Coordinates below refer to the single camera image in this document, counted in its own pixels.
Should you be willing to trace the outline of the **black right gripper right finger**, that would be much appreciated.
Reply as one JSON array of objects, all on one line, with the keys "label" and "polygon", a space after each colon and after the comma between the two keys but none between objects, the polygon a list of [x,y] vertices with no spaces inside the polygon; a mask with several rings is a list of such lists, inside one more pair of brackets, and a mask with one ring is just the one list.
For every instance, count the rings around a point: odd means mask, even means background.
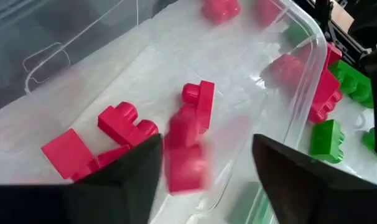
[{"label": "black right gripper right finger", "polygon": [[377,224],[377,185],[254,134],[258,177],[279,224]]}]

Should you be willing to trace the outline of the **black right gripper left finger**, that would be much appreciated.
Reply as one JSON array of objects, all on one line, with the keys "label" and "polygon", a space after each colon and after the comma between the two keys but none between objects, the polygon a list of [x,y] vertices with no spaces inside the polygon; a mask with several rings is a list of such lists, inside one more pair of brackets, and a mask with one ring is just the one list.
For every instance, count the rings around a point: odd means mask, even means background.
[{"label": "black right gripper left finger", "polygon": [[0,185],[0,224],[147,224],[161,165],[155,134],[73,184]]}]

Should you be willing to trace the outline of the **clear plastic bin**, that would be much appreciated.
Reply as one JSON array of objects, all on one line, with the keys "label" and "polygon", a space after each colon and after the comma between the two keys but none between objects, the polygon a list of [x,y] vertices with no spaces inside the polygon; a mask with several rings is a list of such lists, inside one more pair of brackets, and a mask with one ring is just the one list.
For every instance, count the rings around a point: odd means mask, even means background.
[{"label": "clear plastic bin", "polygon": [[[202,0],[0,0],[0,184],[55,184],[60,174],[41,147],[74,129],[97,154],[115,147],[98,115],[122,101],[164,133],[186,83],[215,84],[207,140],[206,192],[171,196],[161,180],[150,224],[216,224],[256,178],[253,133],[296,147],[326,54],[316,23],[291,0],[266,28],[256,0],[224,24],[202,16]],[[292,22],[312,34],[292,47]],[[283,54],[305,63],[294,95],[267,87],[263,70]]]}]

